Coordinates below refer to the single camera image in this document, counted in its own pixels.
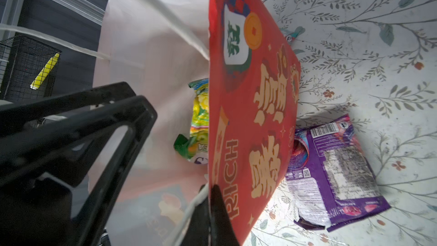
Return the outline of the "red paper gift bag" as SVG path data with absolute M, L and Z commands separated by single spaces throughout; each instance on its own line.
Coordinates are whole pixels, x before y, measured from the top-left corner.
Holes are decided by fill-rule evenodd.
M 241 245 L 289 163 L 300 63 L 261 0 L 109 0 L 93 87 L 1 107 L 1 244 Z

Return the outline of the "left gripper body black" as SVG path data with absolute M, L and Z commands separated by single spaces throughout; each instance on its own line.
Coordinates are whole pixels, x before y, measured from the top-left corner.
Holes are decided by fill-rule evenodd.
M 81 212 L 89 197 L 89 176 L 77 186 L 51 174 L 1 175 L 1 245 L 87 246 Z

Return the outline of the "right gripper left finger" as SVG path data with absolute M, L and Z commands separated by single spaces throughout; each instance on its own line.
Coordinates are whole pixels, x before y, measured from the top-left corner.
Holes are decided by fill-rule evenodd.
M 191 216 L 181 246 L 208 246 L 210 233 L 209 199 L 197 205 Z

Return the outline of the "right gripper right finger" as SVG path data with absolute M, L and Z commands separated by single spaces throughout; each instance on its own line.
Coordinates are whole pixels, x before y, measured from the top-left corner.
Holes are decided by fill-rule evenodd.
M 221 190 L 217 184 L 211 189 L 209 206 L 211 211 L 211 245 L 239 246 L 240 244 L 233 232 Z

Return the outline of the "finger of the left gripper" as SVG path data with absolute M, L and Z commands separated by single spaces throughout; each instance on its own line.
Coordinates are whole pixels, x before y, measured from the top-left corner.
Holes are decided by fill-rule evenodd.
M 1 136 L 1 175 L 10 178 L 51 174 L 77 186 L 116 132 L 121 141 L 110 154 L 86 201 L 81 218 L 89 231 L 88 246 L 98 244 L 114 203 L 157 113 L 142 96 L 134 96 L 36 129 Z
M 66 95 L 2 105 L 1 136 L 6 137 L 22 131 L 28 121 L 134 96 L 136 94 L 130 85 L 119 82 Z

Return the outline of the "green Fox's candy bag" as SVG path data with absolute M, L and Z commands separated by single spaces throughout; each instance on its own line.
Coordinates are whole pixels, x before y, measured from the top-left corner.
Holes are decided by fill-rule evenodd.
M 190 136 L 179 134 L 174 149 L 186 160 L 198 164 L 208 164 L 209 132 L 209 79 L 193 81 L 188 85 L 195 93 L 193 100 Z

